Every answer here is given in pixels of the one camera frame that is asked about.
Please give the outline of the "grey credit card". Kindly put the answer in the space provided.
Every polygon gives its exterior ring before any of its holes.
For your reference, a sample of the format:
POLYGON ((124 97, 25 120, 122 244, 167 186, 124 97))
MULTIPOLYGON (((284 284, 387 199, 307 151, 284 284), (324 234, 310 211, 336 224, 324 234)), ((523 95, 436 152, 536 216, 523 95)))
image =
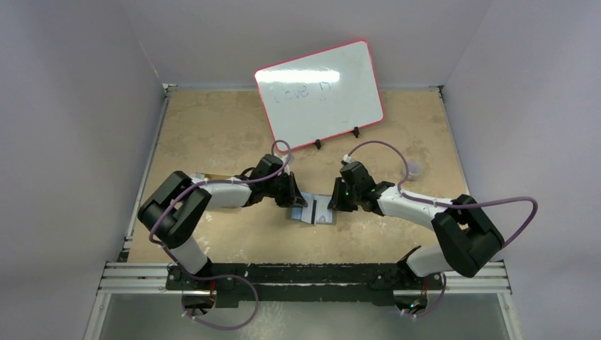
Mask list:
POLYGON ((302 195, 306 199, 308 206, 306 208, 301 208, 300 221, 311 225, 316 225, 318 199, 313 193, 302 193, 302 195))

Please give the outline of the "grey leather card holder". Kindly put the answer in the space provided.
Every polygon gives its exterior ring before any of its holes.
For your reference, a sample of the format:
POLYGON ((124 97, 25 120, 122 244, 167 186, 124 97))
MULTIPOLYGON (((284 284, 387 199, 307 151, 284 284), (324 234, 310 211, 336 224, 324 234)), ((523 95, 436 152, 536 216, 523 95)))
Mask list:
POLYGON ((290 220, 310 225, 336 224, 336 212, 328 208, 332 196, 306 192, 302 192, 301 195, 308 205, 291 208, 288 217, 290 220))

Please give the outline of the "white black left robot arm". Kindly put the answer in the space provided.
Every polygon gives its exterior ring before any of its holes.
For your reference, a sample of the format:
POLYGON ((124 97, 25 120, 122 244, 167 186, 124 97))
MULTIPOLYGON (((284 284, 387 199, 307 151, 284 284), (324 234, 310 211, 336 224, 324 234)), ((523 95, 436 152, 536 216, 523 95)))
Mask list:
POLYGON ((184 271, 195 290, 210 283, 212 262, 193 238, 202 214, 221 208, 246 208, 272 198, 281 208, 305 208, 307 202, 287 163, 265 154, 256 166, 230 178, 194 180, 182 171, 171 173, 137 211, 137 220, 184 271))

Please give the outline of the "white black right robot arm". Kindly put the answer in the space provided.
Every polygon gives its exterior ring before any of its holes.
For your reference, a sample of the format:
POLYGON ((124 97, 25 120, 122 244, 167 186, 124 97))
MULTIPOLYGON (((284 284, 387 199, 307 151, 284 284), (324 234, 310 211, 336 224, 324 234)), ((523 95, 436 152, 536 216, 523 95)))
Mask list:
POLYGON ((415 288, 426 276, 445 271, 472 278, 505 245, 497 227, 469 195, 437 200, 400 191, 394 183, 376 183, 358 161, 345 164, 339 172, 329 208, 397 217, 435 233, 436 245, 417 246, 399 260, 398 279, 406 288, 415 288))

